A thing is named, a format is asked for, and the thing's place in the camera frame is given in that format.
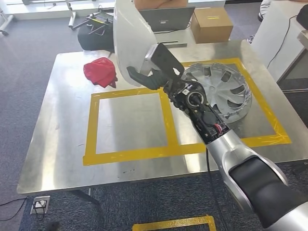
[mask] stainless steel table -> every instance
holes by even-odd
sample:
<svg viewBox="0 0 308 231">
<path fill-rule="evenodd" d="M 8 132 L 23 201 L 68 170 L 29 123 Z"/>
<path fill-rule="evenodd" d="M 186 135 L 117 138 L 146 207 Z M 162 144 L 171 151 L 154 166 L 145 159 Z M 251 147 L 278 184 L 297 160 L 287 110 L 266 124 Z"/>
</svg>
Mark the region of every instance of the stainless steel table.
<svg viewBox="0 0 308 231">
<path fill-rule="evenodd" d="M 172 48 L 171 51 L 180 62 L 239 58 L 255 83 L 255 93 L 263 98 L 254 97 L 252 106 L 244 119 L 233 124 L 241 138 L 257 137 L 271 139 L 278 136 L 284 141 L 262 141 L 262 147 L 250 142 L 253 149 L 274 162 L 306 159 L 308 157 L 308 130 L 274 82 L 270 73 L 258 60 L 245 41 L 229 41 L 216 44 L 192 44 L 186 48 Z M 116 65 L 119 81 L 116 89 L 94 86 L 83 73 L 83 65 L 99 57 L 108 57 Z M 57 56 L 28 154 L 21 171 L 17 192 L 36 194 L 54 191 L 72 191 L 80 196 L 79 189 L 94 185 L 144 180 L 186 175 L 207 171 L 205 156 L 199 154 L 173 154 L 170 157 L 152 158 L 152 151 L 168 145 L 166 123 L 159 102 L 161 94 L 132 95 L 127 97 L 96 100 L 92 105 L 97 110 L 96 134 L 88 134 L 91 101 L 109 91 L 137 89 L 122 79 L 117 68 L 114 54 L 106 51 L 73 52 Z M 267 104 L 262 109 L 260 103 Z M 176 137 L 180 145 L 193 144 L 194 150 L 203 150 L 201 140 L 190 124 L 189 119 L 172 105 Z M 277 122 L 273 126 L 267 117 Z M 87 137 L 97 135 L 94 152 L 119 152 L 119 158 L 133 161 L 100 164 L 86 159 Z M 145 150 L 143 155 L 134 156 Z M 168 156 L 158 153 L 156 157 Z M 211 159 L 211 167 L 217 169 Z M 84 199 L 91 200 L 85 194 Z"/>
</svg>

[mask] floor socket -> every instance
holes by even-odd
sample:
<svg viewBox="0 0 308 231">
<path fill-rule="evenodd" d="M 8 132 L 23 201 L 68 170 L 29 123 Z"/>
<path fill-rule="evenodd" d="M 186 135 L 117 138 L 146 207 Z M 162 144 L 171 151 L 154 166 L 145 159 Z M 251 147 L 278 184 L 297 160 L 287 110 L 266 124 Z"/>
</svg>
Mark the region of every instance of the floor socket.
<svg viewBox="0 0 308 231">
<path fill-rule="evenodd" d="M 50 196 L 35 197 L 33 199 L 30 214 L 46 214 L 48 210 L 49 202 Z"/>
</svg>

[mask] person's arm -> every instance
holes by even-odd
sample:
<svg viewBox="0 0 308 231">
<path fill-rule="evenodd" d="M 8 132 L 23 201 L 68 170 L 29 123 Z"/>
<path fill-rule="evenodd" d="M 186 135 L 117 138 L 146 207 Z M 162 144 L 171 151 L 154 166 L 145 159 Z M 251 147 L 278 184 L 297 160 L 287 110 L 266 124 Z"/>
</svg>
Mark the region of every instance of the person's arm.
<svg viewBox="0 0 308 231">
<path fill-rule="evenodd" d="M 134 5 L 138 10 L 185 7 L 187 2 L 188 0 L 134 0 Z"/>
<path fill-rule="evenodd" d="M 168 0 L 162 4 L 159 8 L 186 7 L 188 0 Z"/>
</svg>

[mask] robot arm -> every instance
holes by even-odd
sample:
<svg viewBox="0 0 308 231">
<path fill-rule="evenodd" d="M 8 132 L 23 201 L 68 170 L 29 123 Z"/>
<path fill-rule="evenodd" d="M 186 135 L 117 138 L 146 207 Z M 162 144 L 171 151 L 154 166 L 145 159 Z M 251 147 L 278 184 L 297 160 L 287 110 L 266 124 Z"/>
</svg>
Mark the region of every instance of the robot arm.
<svg viewBox="0 0 308 231">
<path fill-rule="evenodd" d="M 151 76 L 132 66 L 127 68 L 129 76 L 152 90 L 163 87 L 189 116 L 239 207 L 256 213 L 269 231 L 308 231 L 306 198 L 289 188 L 276 164 L 242 143 L 207 102 L 200 83 L 182 80 L 184 68 L 165 46 L 152 46 L 144 61 L 152 67 Z"/>
</svg>

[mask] yellow tape square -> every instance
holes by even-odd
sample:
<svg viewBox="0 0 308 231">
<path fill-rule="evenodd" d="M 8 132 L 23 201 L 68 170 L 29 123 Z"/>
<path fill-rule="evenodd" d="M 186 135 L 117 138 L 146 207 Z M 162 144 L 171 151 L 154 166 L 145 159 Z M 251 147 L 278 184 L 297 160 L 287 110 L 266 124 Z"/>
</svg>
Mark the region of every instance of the yellow tape square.
<svg viewBox="0 0 308 231">
<path fill-rule="evenodd" d="M 257 101 L 260 107 L 263 110 L 266 119 L 272 125 L 273 129 L 275 131 L 275 134 L 273 135 L 248 137 L 242 139 L 244 143 L 245 143 L 248 147 L 260 147 L 291 143 L 291 139 L 288 137 L 286 131 L 282 127 L 281 123 L 279 122 L 279 120 L 275 116 L 272 109 L 263 97 L 261 92 L 257 87 L 254 80 L 248 74 L 248 72 L 246 71 L 246 69 L 242 65 L 242 63 L 239 58 L 186 62 L 182 64 L 184 67 L 189 67 L 195 63 L 235 64 L 239 69 L 239 71 L 241 72 L 245 78 L 250 90 L 252 92 L 252 94 Z M 167 146 L 125 150 L 120 152 L 101 153 L 101 154 L 96 153 L 100 100 L 152 93 L 159 94 L 162 110 L 164 115 L 164 123 L 168 143 Z M 83 164 L 85 166 L 88 166 L 112 162 L 170 157 L 175 155 L 185 155 L 205 152 L 205 147 L 203 143 L 180 145 L 177 141 L 174 127 L 174 122 L 173 119 L 174 118 L 172 116 L 171 108 L 169 104 L 169 99 L 162 89 L 149 90 L 146 88 L 142 88 L 91 94 L 86 148 L 85 156 L 83 157 Z"/>
</svg>

